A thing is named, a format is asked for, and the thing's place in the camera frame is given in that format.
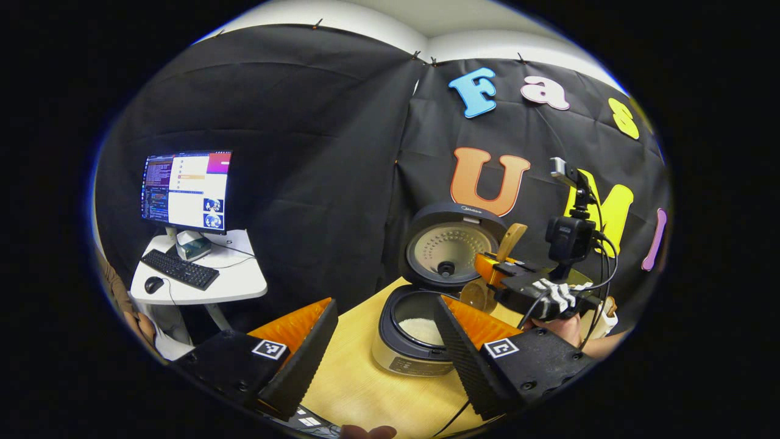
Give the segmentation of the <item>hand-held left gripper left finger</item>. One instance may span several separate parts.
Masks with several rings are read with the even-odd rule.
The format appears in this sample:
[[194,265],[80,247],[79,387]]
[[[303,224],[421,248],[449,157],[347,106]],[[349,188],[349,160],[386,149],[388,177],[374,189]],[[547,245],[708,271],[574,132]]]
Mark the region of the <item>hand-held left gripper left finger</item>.
[[249,333],[223,330],[171,367],[235,405],[287,421],[308,392],[338,322],[337,302],[324,298]]

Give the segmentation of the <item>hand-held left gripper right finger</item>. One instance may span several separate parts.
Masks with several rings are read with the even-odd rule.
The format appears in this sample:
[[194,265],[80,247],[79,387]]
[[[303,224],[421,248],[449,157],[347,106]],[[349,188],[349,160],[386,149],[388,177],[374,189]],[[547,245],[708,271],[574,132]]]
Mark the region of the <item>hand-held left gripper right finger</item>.
[[522,331],[447,295],[436,302],[441,339],[483,420],[539,405],[597,363],[549,329]]

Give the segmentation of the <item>wooden spoon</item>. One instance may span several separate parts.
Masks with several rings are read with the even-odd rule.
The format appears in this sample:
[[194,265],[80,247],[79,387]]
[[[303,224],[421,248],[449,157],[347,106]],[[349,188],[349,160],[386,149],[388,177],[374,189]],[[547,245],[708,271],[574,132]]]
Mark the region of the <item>wooden spoon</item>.
[[[510,225],[500,241],[498,250],[496,250],[499,262],[503,262],[509,257],[510,252],[512,252],[526,230],[527,226],[522,223],[513,223]],[[497,290],[494,289],[493,286],[488,285],[485,279],[479,275],[479,278],[470,281],[463,287],[460,292],[459,300],[476,310],[491,314],[498,305],[498,301],[495,298],[496,292]]]

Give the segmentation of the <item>grey rice cooker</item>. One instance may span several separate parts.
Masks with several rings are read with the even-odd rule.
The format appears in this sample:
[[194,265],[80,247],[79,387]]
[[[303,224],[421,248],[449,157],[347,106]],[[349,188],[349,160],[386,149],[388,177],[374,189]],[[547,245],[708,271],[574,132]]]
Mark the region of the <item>grey rice cooker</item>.
[[458,298],[478,278],[476,254],[496,252],[507,225],[496,214],[471,205],[437,202],[412,218],[399,251],[404,284],[390,292],[371,353],[387,372],[407,377],[442,377],[454,366],[443,346],[413,340],[399,327],[409,318],[434,319],[437,297]]

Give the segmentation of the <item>white rice heap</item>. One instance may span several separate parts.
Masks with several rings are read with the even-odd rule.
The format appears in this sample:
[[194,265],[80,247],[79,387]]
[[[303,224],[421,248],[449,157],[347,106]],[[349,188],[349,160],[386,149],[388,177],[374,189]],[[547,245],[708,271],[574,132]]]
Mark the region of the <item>white rice heap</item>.
[[433,319],[409,318],[402,320],[399,327],[413,340],[432,346],[443,346],[444,342]]

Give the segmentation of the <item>white toaster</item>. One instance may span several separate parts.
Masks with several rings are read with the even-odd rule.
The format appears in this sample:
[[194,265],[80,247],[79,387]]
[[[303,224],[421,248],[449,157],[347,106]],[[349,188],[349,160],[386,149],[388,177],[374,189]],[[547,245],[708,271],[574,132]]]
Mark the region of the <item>white toaster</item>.
[[[594,326],[594,329],[590,335],[589,339],[597,339],[601,337],[606,337],[610,334],[610,331],[613,330],[613,328],[617,325],[619,318],[617,316],[617,312],[615,313],[615,317],[612,319],[608,319],[603,315],[603,305],[597,306],[597,309],[601,309],[601,314],[598,319],[598,322]],[[585,338],[590,330],[591,323],[593,323],[596,320],[595,317],[595,311],[594,310],[588,310],[585,312],[585,314],[582,317],[582,328],[581,328],[581,336],[582,338]]]

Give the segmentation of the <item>white side table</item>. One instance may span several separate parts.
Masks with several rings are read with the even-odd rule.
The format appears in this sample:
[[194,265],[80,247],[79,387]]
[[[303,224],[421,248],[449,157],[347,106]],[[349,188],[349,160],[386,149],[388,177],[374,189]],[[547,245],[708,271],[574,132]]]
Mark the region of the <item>white side table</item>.
[[[268,290],[245,230],[204,236],[212,242],[212,252],[194,263],[220,272],[208,289],[187,286],[139,262],[129,291],[139,310],[150,312],[154,324],[178,343],[192,344],[192,331],[182,314],[185,305],[203,306],[213,322],[210,330],[228,330],[230,324],[219,308],[220,303],[259,298]],[[149,277],[164,278],[165,285],[154,294],[147,294],[144,282]]]

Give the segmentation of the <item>black keyboard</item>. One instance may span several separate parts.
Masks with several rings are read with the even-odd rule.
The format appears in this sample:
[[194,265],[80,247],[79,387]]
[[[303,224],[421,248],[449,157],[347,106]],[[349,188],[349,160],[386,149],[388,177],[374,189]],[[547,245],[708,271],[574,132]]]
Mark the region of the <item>black keyboard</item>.
[[187,286],[205,291],[219,277],[217,269],[200,266],[171,254],[151,250],[140,259],[143,264]]

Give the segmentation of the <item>white monitor stand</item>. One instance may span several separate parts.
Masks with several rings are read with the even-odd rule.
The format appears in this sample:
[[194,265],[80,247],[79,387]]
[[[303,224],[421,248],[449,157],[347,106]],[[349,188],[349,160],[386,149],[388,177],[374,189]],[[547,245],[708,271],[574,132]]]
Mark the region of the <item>white monitor stand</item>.
[[175,236],[175,251],[180,259],[194,262],[212,252],[212,242],[202,233],[184,230]]

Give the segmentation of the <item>black backdrop cloth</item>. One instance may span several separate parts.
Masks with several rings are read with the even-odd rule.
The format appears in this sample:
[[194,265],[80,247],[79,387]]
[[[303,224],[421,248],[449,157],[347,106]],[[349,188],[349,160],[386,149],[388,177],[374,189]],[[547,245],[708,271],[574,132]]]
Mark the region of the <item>black backdrop cloth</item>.
[[106,258],[129,286],[161,230],[141,217],[145,159],[232,151],[226,206],[268,284],[264,312],[333,297],[346,312],[395,281],[412,216],[464,194],[529,229],[513,256],[548,262],[544,231],[568,214],[560,157],[587,175],[591,212],[619,250],[619,323],[638,322],[662,267],[646,271],[668,168],[629,97],[578,69],[538,60],[431,66],[359,34],[259,26],[200,41],[133,97],[96,172]]

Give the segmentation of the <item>computer monitor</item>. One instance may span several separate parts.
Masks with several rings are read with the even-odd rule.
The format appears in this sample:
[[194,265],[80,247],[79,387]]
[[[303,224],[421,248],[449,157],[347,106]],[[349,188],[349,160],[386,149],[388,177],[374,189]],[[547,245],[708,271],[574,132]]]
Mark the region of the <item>computer monitor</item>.
[[149,155],[140,184],[140,218],[165,227],[224,235],[233,152]]

